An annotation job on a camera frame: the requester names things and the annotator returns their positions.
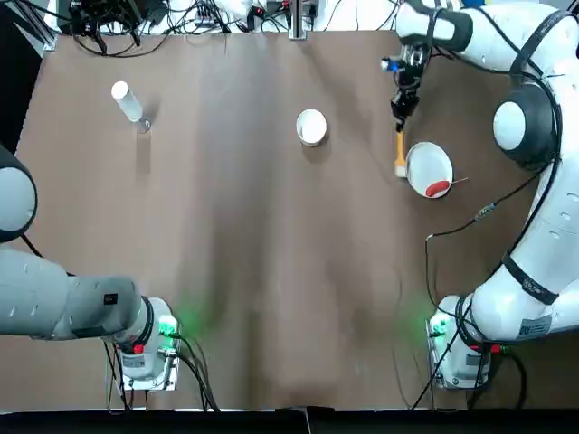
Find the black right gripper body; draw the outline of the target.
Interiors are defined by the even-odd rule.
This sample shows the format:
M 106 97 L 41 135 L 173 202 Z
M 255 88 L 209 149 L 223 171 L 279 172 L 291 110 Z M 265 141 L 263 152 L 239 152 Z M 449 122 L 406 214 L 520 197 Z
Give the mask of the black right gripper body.
M 398 61 L 392 67 L 394 83 L 401 90 L 417 90 L 420 87 L 424 69 L 423 64 L 410 65 L 407 62 Z

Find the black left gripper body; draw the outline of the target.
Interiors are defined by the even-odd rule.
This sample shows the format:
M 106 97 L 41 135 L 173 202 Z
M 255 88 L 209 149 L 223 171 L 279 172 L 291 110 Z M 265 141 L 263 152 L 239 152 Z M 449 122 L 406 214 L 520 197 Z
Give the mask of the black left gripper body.
M 148 1 L 80 0 L 71 2 L 71 17 L 79 24 L 118 23 L 123 30 L 137 28 L 150 10 Z

